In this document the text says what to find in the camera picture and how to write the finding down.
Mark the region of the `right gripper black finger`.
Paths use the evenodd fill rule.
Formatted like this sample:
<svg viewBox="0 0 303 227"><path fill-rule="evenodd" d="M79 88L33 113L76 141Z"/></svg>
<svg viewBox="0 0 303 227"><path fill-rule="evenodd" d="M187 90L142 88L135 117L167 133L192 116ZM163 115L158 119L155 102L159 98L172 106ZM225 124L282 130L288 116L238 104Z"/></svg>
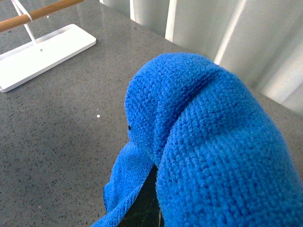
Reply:
<svg viewBox="0 0 303 227"><path fill-rule="evenodd" d="M119 227L165 226L155 189L157 171L157 167L153 166L133 205L119 222Z"/></svg>

